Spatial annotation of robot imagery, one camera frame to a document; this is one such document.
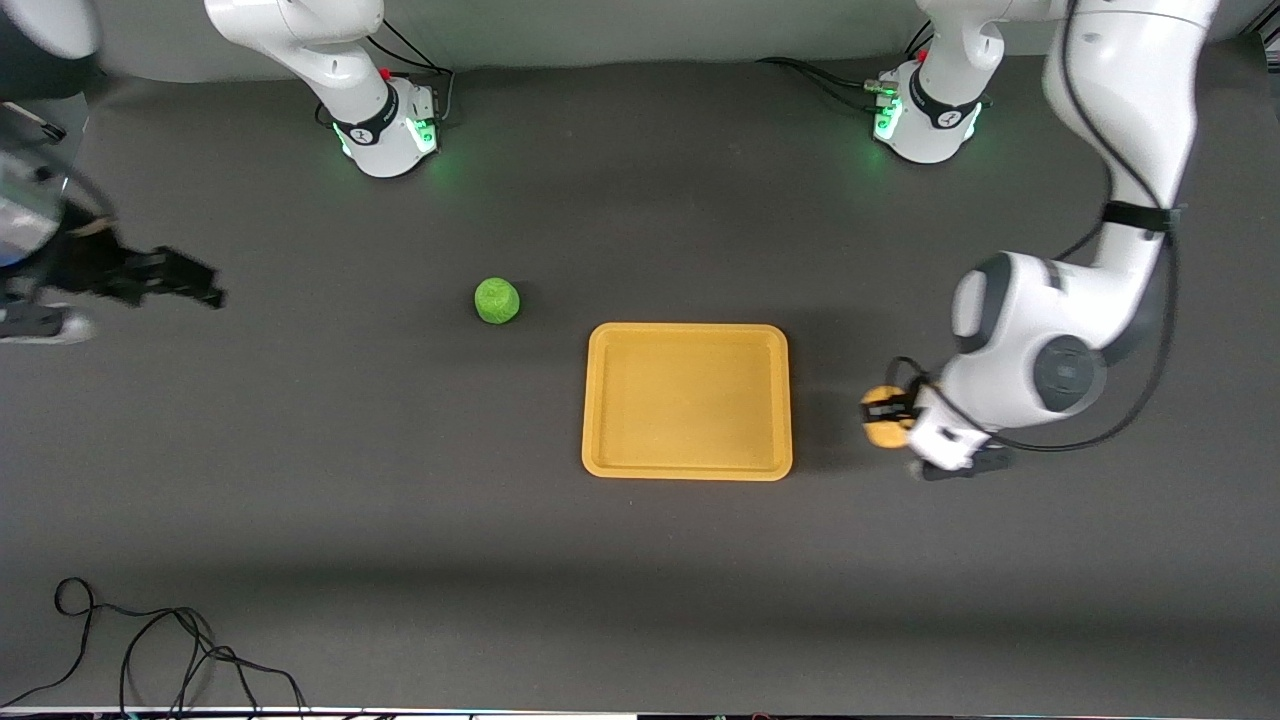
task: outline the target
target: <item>green yarn ball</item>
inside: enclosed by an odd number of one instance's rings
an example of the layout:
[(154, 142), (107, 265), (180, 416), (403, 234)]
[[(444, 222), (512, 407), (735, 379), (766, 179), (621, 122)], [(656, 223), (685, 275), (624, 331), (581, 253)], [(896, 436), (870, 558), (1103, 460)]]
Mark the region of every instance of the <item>green yarn ball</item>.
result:
[(502, 278), (489, 278), (476, 286), (476, 313), (480, 319), (500, 325), (520, 313), (520, 293)]

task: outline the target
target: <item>white panel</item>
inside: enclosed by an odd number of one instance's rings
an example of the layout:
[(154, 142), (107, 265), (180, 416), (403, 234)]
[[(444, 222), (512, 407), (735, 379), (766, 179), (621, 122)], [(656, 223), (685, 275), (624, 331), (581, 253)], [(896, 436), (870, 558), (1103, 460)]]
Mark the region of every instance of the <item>white panel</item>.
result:
[[(1239, 31), (1265, 5), (1224, 1), (1213, 36)], [(201, 0), (95, 6), (102, 64), (115, 74), (172, 82), (291, 77), (219, 36)], [(435, 61), (458, 69), (865, 58), (901, 50), (923, 22), (910, 0), (387, 0), (387, 17)], [(1010, 55), (1043, 53), (1053, 32), (1042, 24), (1001, 29)], [(385, 29), (379, 38), (402, 49)]]

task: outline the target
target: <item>connector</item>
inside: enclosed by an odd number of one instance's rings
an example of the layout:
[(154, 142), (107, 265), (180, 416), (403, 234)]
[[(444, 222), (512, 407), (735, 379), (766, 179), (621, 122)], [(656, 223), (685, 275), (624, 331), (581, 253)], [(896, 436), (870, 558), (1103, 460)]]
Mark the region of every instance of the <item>connector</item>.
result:
[(897, 81), (892, 79), (865, 79), (863, 90), (887, 97), (897, 97)]

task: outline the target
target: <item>yellow object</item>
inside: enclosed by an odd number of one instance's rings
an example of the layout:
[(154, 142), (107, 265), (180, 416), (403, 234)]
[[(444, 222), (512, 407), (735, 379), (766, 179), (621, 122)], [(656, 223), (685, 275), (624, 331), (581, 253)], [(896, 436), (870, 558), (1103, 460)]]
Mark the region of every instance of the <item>yellow object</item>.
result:
[[(901, 388), (893, 386), (879, 386), (873, 387), (867, 391), (863, 396), (863, 402), (879, 402), (881, 400), (888, 400), (895, 395), (902, 395)], [(878, 423), (863, 423), (863, 429), (867, 430), (867, 439), (872, 441), (876, 447), (884, 447), (887, 450), (897, 450), (900, 447), (906, 447), (906, 430), (911, 429), (915, 420), (881, 420)]]
[(786, 336), (772, 325), (595, 328), (582, 465), (600, 478), (781, 479), (791, 471)]

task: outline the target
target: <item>table surface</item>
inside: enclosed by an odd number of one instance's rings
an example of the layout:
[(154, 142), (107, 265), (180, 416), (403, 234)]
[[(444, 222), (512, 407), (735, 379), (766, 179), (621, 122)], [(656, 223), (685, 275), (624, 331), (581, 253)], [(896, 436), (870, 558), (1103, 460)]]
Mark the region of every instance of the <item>table surface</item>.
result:
[[(128, 242), (220, 268), (229, 304), (86, 301), (97, 340), (0, 351), (0, 694), (73, 657), (50, 596), (78, 574), (201, 609), (315, 705), (1277, 716), (1263, 73), (1256, 41), (1204, 54), (1179, 334), (1142, 420), (934, 484), (867, 443), (859, 396), (895, 354), (946, 357), (965, 270), (1052, 255), (1102, 201), (1036, 59), (940, 167), (765, 65), (467, 73), (442, 154), (393, 181), (311, 124), (302, 83), (118, 87), (84, 168)], [(509, 325), (468, 309), (488, 275), (522, 291)], [(783, 329), (791, 475), (590, 477), (586, 341), (611, 320)], [(1148, 360), (1024, 436), (1107, 425)], [(114, 702), (137, 626), (104, 618), (31, 702)], [(140, 647), (142, 701), (169, 702), (184, 648)], [(241, 703), (232, 675), (201, 702)]]

